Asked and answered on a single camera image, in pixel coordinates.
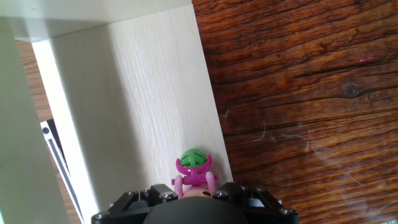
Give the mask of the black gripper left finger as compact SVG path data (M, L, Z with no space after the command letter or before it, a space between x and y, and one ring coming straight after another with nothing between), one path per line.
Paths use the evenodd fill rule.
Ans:
M149 212L162 203L178 199L178 195L165 184L149 189L125 192L107 211L93 215L91 224L143 224Z

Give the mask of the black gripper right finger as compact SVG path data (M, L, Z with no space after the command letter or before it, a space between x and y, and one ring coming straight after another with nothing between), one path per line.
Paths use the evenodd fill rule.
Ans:
M299 224L299 212L284 207L266 189L227 182L213 194L213 198L232 206L228 211L243 218L244 223Z

